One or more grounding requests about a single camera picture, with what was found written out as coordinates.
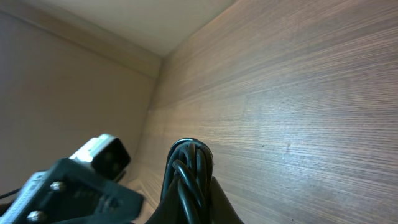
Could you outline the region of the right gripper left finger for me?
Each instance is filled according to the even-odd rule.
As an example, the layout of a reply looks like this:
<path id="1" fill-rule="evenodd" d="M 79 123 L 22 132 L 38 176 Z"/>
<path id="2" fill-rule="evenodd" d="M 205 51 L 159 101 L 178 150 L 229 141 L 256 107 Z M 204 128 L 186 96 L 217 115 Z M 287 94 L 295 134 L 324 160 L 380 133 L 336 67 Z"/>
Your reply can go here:
<path id="1" fill-rule="evenodd" d="M 159 203 L 155 212 L 146 221 L 146 224 L 186 224 L 187 219 L 183 212 L 178 193 L 178 181 L 176 177 L 169 185 L 169 189 Z"/>

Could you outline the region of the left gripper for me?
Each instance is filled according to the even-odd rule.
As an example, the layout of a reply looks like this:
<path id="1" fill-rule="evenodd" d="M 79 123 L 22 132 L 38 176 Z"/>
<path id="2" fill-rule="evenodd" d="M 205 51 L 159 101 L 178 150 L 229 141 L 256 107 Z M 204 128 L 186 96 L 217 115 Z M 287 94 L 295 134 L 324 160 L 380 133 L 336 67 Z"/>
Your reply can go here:
<path id="1" fill-rule="evenodd" d="M 141 194 L 60 159 L 30 177 L 1 223 L 130 223 L 139 216 L 143 201 Z"/>

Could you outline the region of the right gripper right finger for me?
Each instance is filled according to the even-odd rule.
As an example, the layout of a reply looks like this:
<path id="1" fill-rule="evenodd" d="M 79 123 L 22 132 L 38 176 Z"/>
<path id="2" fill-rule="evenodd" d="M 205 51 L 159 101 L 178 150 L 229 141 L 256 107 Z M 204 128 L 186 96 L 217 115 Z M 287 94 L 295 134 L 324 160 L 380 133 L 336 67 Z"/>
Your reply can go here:
<path id="1" fill-rule="evenodd" d="M 210 223 L 243 224 L 215 177 L 210 185 Z"/>

